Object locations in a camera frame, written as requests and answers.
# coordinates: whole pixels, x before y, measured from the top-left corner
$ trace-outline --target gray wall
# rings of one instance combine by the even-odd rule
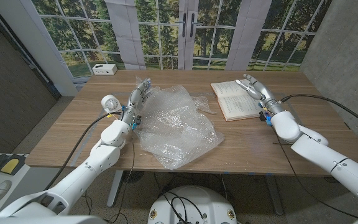
[[[323,96],[358,114],[358,1],[333,0],[300,70]],[[358,119],[334,107],[358,136]]]

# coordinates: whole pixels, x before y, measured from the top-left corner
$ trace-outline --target white robotic arm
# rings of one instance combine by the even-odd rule
[[[144,80],[136,87],[128,99],[127,106],[122,107],[120,118],[102,132],[101,139],[81,165],[51,189],[17,199],[0,212],[0,218],[68,215],[71,207],[94,179],[118,161],[120,150],[125,145],[124,136],[140,123],[139,110],[148,97],[149,88],[150,79]],[[102,100],[107,112],[111,112],[112,103],[119,104],[114,99],[109,95],[107,100]]]
[[[330,173],[343,186],[358,196],[358,163],[328,147],[328,140],[316,131],[300,126],[272,92],[250,75],[244,75],[249,84],[236,80],[248,94],[268,111],[267,119],[280,138],[293,142],[291,148],[305,159]]]

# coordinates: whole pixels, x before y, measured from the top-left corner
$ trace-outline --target book page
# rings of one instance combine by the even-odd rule
[[[212,88],[215,90],[217,97],[248,95],[235,81],[212,83]]]
[[[262,108],[258,106],[258,101],[248,95],[229,96],[220,99],[221,108],[225,111],[227,118],[257,115]]]

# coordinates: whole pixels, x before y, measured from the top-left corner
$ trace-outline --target table leg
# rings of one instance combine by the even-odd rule
[[[123,170],[116,170],[112,180],[109,198],[107,199],[107,206],[113,207],[116,204],[119,189],[121,188]]]
[[[283,205],[281,202],[280,194],[278,192],[276,178],[272,175],[266,175],[265,179],[266,179],[268,191],[270,192],[270,197],[272,198],[274,212],[277,215],[283,215],[284,214]]]

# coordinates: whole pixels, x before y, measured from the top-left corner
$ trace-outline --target white box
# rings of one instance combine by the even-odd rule
[[[95,75],[114,75],[117,71],[116,64],[96,64],[92,68]]]

